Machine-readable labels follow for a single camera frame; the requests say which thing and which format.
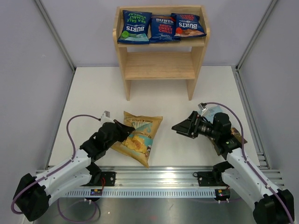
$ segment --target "gray wall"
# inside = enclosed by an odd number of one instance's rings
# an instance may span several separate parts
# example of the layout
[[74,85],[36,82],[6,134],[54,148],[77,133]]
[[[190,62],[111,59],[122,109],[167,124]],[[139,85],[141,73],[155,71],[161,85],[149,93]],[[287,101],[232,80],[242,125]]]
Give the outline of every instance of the gray wall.
[[281,170],[299,217],[298,0],[281,0],[270,16],[241,77],[271,165]]
[[0,7],[1,223],[20,178],[45,166],[72,73],[32,0]]
[[117,6],[204,5],[211,26],[205,65],[235,65],[270,0],[43,0],[73,62],[117,65],[112,28]]

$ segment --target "brown chip bag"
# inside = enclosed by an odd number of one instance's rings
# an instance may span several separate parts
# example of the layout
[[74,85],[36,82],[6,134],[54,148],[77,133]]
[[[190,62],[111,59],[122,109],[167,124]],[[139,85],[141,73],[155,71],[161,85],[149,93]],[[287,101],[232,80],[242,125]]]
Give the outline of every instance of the brown chip bag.
[[124,124],[135,128],[123,142],[116,142],[111,148],[124,155],[138,160],[146,168],[151,146],[163,117],[135,116],[128,112],[123,113]]

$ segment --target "chip bag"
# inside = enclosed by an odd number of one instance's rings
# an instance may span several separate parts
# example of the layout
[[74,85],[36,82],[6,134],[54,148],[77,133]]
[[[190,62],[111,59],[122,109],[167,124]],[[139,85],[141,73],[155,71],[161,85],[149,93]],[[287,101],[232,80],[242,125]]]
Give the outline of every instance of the chip bag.
[[150,43],[180,40],[180,37],[174,36],[176,34],[175,19],[170,15],[153,15],[150,27]]
[[146,168],[151,146],[163,117],[135,116],[124,112],[124,124],[135,128],[123,142],[116,142],[112,149],[139,161]]
[[150,17],[152,13],[133,12],[123,10],[124,25],[120,43],[149,44],[147,33],[149,31]]
[[180,37],[206,36],[204,29],[199,23],[199,16],[193,14],[171,14],[176,20],[176,34]]

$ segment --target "wooden shelf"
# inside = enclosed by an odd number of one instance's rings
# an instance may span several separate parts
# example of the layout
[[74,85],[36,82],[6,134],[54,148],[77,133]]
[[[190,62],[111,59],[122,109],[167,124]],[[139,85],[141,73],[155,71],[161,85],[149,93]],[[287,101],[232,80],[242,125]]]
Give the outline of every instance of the wooden shelf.
[[[182,38],[179,42],[151,43],[151,44],[123,44],[117,40],[123,29],[123,10],[152,12],[153,14],[186,13],[199,15],[206,36]],[[206,11],[203,6],[143,6],[117,7],[113,40],[121,70],[122,80],[127,100],[130,99],[131,80],[142,79],[185,79],[189,100],[198,79],[199,71],[210,39],[210,27]],[[159,48],[156,52],[128,52],[130,47]],[[164,47],[191,47],[190,52],[163,52]]]
[[128,53],[125,79],[195,79],[191,53]]

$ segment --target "perforated metal strip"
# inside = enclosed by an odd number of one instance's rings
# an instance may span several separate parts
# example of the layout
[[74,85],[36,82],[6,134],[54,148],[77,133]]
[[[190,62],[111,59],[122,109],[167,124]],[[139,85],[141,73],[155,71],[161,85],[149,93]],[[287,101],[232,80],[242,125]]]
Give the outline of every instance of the perforated metal strip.
[[74,189],[65,197],[117,197],[117,198],[213,198],[214,189],[104,189],[102,196],[91,194],[91,188]]

